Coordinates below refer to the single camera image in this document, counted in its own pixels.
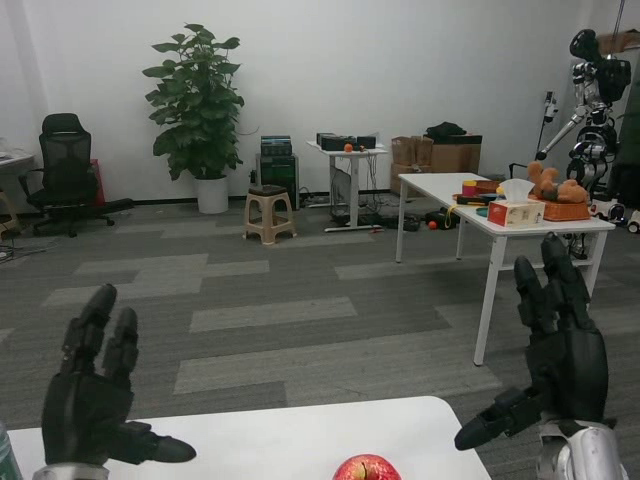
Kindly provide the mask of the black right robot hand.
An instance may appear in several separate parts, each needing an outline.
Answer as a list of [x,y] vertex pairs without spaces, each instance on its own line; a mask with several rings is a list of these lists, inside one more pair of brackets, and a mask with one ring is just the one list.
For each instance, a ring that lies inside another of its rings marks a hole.
[[554,233],[541,243],[542,285],[529,259],[514,263],[518,313],[530,329],[525,349],[531,385],[510,388],[456,434],[455,447],[470,450],[504,434],[514,436],[544,416],[600,422],[604,419],[609,367],[604,338],[589,316],[591,297],[580,270]]

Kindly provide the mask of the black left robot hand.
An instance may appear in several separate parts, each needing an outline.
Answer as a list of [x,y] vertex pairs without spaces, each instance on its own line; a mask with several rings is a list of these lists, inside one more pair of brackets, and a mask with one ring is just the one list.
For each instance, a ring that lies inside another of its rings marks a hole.
[[124,308],[113,336],[106,338],[116,298],[115,286],[101,286],[67,327],[60,370],[49,383],[42,412],[49,465],[102,467],[109,459],[134,465],[186,463],[196,457],[188,443],[128,419],[134,400],[131,374],[139,356],[138,319],[133,309]]

